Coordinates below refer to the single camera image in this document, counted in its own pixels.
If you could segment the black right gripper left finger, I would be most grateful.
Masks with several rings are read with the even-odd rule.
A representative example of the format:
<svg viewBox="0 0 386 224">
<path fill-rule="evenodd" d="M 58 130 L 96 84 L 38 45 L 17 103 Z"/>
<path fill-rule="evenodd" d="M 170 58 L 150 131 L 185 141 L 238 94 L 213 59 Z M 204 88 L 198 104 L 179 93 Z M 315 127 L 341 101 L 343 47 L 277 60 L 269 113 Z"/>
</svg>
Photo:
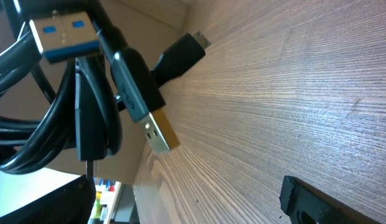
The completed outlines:
<svg viewBox="0 0 386 224">
<path fill-rule="evenodd" d="M 96 199 L 93 178 L 85 175 L 0 217 L 0 224 L 88 223 Z"/>
</svg>

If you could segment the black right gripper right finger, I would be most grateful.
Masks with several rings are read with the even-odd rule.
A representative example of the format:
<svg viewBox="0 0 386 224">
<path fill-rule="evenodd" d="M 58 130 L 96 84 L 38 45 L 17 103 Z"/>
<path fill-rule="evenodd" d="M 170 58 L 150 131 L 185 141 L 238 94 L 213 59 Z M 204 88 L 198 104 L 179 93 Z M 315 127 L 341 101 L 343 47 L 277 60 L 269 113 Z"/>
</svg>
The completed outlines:
<svg viewBox="0 0 386 224">
<path fill-rule="evenodd" d="M 291 223 L 377 223 L 303 180 L 289 175 L 283 178 L 280 206 Z"/>
</svg>

